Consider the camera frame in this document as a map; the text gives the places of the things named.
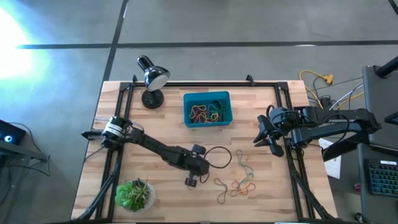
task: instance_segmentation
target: blue plastic bin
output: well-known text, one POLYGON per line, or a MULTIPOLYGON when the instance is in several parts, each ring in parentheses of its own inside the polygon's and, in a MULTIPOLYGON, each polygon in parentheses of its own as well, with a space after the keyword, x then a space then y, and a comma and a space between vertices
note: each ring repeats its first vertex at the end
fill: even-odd
POLYGON ((229 125, 232 120, 231 100, 227 91, 217 91, 208 93, 186 93, 184 94, 184 122, 188 128, 201 128, 210 126, 225 126, 229 125), (223 121, 213 123, 193 123, 189 118, 192 106, 194 105, 209 105, 212 102, 218 101, 222 105, 227 106, 227 110, 223 112, 223 121))

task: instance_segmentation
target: potted plant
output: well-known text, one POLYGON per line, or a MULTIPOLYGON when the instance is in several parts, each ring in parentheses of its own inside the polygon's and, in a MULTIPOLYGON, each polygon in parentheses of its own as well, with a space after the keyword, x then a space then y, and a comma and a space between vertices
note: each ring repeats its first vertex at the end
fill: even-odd
POLYGON ((116 204, 132 212, 143 212, 155 202, 153 186, 140 179, 128 181, 116 188, 116 204))

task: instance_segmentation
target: white pot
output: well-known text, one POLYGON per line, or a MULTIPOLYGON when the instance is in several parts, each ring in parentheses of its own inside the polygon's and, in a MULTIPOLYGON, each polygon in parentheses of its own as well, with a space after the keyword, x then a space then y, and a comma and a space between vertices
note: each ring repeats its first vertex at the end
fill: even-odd
POLYGON ((148 184, 148 183, 146 183, 146 187, 148 188, 149 195, 148 195, 147 203, 145 204, 144 208, 139 209, 137 211, 133 211, 133 210, 131 210, 129 208, 123 207, 126 211, 133 212, 133 213, 144 212, 144 211, 147 211, 148 209, 150 209, 152 206, 154 206, 155 200, 156 200, 155 189, 154 189, 153 186, 151 186, 151 184, 148 184))

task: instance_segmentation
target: keyboard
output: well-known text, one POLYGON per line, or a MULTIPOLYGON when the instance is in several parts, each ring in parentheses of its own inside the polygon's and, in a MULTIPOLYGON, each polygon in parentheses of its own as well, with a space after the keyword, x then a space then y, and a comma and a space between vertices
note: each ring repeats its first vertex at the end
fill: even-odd
POLYGON ((398 197, 398 162, 364 160, 366 182, 370 194, 398 197))

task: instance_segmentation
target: wooden table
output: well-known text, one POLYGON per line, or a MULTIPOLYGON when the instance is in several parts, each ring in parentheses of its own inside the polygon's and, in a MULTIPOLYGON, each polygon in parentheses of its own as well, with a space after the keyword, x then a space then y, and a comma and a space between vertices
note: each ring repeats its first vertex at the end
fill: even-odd
MULTIPOLYGON (((307 106, 307 94, 302 81, 288 81, 293 106, 307 106)), ((110 118, 114 114, 120 82, 105 82, 99 98, 97 118, 110 118)), ((153 152, 141 146, 127 144, 124 148, 119 183, 136 178, 146 179, 154 186, 156 203, 144 213, 131 213, 116 205, 114 222, 272 222, 297 221, 286 157, 278 158, 268 147, 254 147, 257 136, 257 116, 264 114, 268 105, 276 105, 275 92, 270 87, 163 87, 164 104, 155 110, 143 107, 142 87, 135 87, 130 119, 143 125, 146 134, 168 144, 191 149, 193 144, 227 147, 233 153, 230 165, 225 169, 210 167, 210 178, 205 184, 188 189, 184 180, 187 171, 167 165, 153 152), (229 91, 234 120, 229 126, 188 129, 183 122, 183 95, 201 91, 229 91), (230 197, 223 205, 217 196, 223 188, 215 185, 220 178, 230 187, 233 180, 244 177, 235 151, 244 153, 243 162, 254 169, 253 183, 256 189, 248 195, 230 197)), ((103 129, 106 121, 95 121, 94 128, 103 129)), ((89 143, 87 154, 100 147, 100 141, 89 143)), ((103 175, 106 150, 89 158, 81 173, 72 217, 81 215, 98 193, 103 175)), ((228 161, 224 151, 208 154, 211 163, 222 166, 228 161)), ((335 203, 318 147, 305 149, 305 167, 311 191, 326 210, 336 217, 335 203)), ((108 211, 106 196, 104 214, 108 211)), ((300 194, 306 212, 303 194, 300 194)))

